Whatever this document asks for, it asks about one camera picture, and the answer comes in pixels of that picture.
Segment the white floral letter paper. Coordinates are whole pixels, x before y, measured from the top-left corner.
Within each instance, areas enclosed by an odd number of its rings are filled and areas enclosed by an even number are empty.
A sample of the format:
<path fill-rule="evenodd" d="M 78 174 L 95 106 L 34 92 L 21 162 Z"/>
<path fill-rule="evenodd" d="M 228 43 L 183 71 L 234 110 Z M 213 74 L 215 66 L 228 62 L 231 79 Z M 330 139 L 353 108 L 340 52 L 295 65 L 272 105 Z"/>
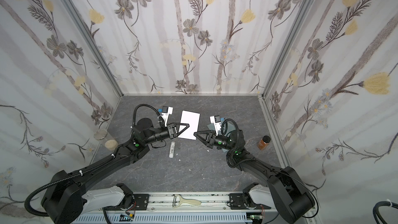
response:
<path fill-rule="evenodd" d="M 180 123 L 188 124 L 189 128 L 179 135 L 181 139 L 196 140 L 194 133 L 198 131 L 200 114 L 189 111 L 182 111 Z"/>

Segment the light green envelope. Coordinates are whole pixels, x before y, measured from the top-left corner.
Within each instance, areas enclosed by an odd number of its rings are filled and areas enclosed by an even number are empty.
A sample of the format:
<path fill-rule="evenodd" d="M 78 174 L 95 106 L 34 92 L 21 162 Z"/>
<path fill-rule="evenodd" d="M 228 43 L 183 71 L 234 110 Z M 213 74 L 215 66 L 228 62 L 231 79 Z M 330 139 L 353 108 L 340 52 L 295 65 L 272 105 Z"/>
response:
<path fill-rule="evenodd" d="M 244 139 L 243 134 L 241 133 L 241 130 L 236 128 L 236 125 L 234 125 L 232 122 L 228 121 L 224 123 L 224 121 L 221 122 L 221 131 L 219 132 L 218 135 L 224 135 L 227 137 L 232 138 L 233 140 L 236 140 L 236 145 L 233 149 L 231 150 L 226 150 L 226 149 L 219 149 L 223 150 L 224 152 L 231 152 L 231 153 L 236 153 L 237 149 L 241 146 L 241 140 Z M 213 124 L 208 124 L 207 125 L 208 130 L 215 130 Z"/>

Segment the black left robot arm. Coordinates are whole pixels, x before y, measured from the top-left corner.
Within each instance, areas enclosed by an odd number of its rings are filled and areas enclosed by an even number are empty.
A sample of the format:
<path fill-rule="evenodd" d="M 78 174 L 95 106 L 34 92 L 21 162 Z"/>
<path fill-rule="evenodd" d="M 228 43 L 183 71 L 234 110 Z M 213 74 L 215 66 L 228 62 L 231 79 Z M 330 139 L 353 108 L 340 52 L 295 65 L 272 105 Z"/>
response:
<path fill-rule="evenodd" d="M 46 189 L 41 206 L 55 224 L 70 224 L 81 214 L 99 208 L 131 208 L 135 198 L 125 184 L 97 191 L 92 187 L 140 160 L 149 152 L 149 144 L 177 138 L 188 128 L 187 123 L 155 128 L 149 118 L 141 119 L 132 128 L 130 139 L 109 156 L 71 173 L 57 173 L 51 180 L 52 186 Z"/>

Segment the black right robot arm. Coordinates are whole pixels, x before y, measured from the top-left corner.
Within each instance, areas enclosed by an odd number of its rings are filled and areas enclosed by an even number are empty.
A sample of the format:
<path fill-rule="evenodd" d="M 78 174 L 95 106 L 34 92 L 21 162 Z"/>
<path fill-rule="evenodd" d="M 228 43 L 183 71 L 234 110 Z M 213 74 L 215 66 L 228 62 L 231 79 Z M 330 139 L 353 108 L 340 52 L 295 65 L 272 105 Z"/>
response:
<path fill-rule="evenodd" d="M 287 223 L 295 223 L 314 206 L 319 206 L 314 194 L 292 167 L 272 166 L 247 151 L 242 130 L 234 130 L 229 136 L 217 135 L 213 130 L 198 131 L 194 136 L 208 148 L 226 149 L 230 168 L 252 174 L 265 185 L 276 210 Z"/>

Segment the white glue stick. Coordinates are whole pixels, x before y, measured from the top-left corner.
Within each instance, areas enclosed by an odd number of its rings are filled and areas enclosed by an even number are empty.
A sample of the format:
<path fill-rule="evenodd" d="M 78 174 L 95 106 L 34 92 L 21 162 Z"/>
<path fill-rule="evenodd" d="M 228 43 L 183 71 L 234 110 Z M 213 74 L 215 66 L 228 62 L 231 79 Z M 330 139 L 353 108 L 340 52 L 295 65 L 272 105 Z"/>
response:
<path fill-rule="evenodd" d="M 176 145 L 176 143 L 174 141 L 172 141 L 171 142 L 171 146 L 170 146 L 169 158 L 173 158 L 174 157 L 175 145 Z"/>

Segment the amber bottle black cap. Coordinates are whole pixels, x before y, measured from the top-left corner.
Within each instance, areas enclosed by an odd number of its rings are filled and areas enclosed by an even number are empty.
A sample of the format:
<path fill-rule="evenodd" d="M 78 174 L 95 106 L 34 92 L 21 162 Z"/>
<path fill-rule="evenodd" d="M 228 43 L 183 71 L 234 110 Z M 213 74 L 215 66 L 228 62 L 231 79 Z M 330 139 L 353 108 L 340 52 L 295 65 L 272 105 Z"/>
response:
<path fill-rule="evenodd" d="M 260 150 L 265 149 L 271 142 L 271 138 L 268 135 L 262 137 L 262 139 L 258 142 L 257 146 Z"/>

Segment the cream plastic peeler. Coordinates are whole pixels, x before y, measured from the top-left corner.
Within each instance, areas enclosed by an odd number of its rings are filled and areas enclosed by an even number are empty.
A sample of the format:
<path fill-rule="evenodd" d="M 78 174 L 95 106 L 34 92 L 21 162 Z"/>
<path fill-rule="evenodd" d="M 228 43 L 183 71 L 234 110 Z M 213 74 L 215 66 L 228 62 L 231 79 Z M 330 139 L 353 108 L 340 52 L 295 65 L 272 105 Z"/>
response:
<path fill-rule="evenodd" d="M 195 200 L 195 199 L 186 199 L 186 198 L 183 198 L 181 195 L 174 195 L 172 207 L 177 208 L 183 204 L 200 206 L 202 204 L 202 202 L 199 200 Z"/>

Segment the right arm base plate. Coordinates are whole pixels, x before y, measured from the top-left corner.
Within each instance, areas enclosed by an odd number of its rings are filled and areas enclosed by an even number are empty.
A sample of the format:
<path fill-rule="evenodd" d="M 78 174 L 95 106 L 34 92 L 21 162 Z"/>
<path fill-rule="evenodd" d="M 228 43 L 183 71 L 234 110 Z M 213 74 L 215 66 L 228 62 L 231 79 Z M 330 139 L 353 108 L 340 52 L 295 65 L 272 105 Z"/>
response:
<path fill-rule="evenodd" d="M 268 210 L 271 207 L 262 204 L 256 204 L 250 198 L 248 194 L 245 193 L 231 193 L 229 194 L 229 200 L 227 206 L 232 210 L 246 210 L 246 209 L 259 209 Z"/>

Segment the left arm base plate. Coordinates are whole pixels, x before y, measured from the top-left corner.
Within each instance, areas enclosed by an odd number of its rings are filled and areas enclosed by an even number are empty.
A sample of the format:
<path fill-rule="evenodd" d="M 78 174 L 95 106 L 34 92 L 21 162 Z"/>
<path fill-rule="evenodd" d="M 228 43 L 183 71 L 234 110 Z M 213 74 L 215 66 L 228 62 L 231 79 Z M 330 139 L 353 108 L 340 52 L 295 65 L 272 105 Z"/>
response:
<path fill-rule="evenodd" d="M 146 211 L 149 203 L 149 194 L 127 194 L 118 205 L 122 210 Z"/>

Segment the aluminium mounting rail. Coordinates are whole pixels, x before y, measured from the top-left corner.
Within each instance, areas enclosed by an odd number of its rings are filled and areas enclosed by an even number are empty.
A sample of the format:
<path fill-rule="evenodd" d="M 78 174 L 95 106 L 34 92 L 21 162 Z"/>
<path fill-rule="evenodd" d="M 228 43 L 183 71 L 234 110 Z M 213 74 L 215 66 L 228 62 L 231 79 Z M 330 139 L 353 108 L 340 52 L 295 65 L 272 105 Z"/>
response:
<path fill-rule="evenodd" d="M 249 191 L 230 194 L 204 194 L 204 195 L 149 195 L 134 194 L 121 187 L 115 186 L 108 189 L 92 190 L 86 194 L 72 197 L 64 210 L 77 207 L 81 203 L 78 215 L 93 211 L 97 208 L 121 209 L 129 212 L 131 209 L 146 211 L 149 204 L 166 204 L 172 208 L 180 206 L 204 207 L 205 203 L 225 204 L 228 209 L 255 209 L 262 205 L 267 209 L 276 209 L 281 214 L 292 214 L 296 217 L 304 215 L 315 206 L 315 200 L 310 195 L 303 194 L 294 198 L 293 196 L 279 197 L 272 195 L 268 188 L 260 185 L 254 186 Z"/>

